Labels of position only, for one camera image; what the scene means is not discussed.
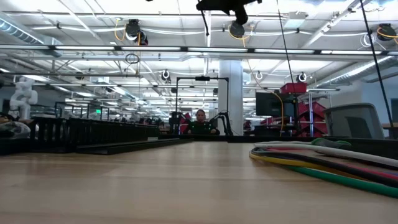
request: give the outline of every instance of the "man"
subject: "man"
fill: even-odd
[[[191,122],[184,134],[216,134],[219,135],[220,131],[217,130],[211,123],[205,121],[206,113],[199,109],[196,113],[197,120]]]

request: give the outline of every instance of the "white humanoid robot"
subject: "white humanoid robot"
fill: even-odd
[[[20,119],[29,119],[30,105],[37,103],[37,92],[32,90],[32,85],[35,80],[31,78],[22,77],[19,82],[16,83],[15,93],[10,99],[10,111],[8,112],[11,116]]]

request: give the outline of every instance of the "pillar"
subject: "pillar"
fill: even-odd
[[[243,67],[240,60],[220,60],[219,78],[229,78],[229,122],[234,135],[243,135]],[[218,111],[227,110],[227,82],[218,80]],[[224,135],[222,120],[218,129]]]

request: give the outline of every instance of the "gray chair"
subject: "gray chair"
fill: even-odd
[[[370,103],[355,103],[323,110],[329,136],[384,139],[375,107]]]

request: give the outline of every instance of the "computer monitor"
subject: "computer monitor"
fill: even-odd
[[[290,94],[276,94],[284,102],[284,116],[294,117],[294,104],[292,100],[289,99]],[[280,100],[273,93],[256,93],[257,116],[281,117],[281,109]]]

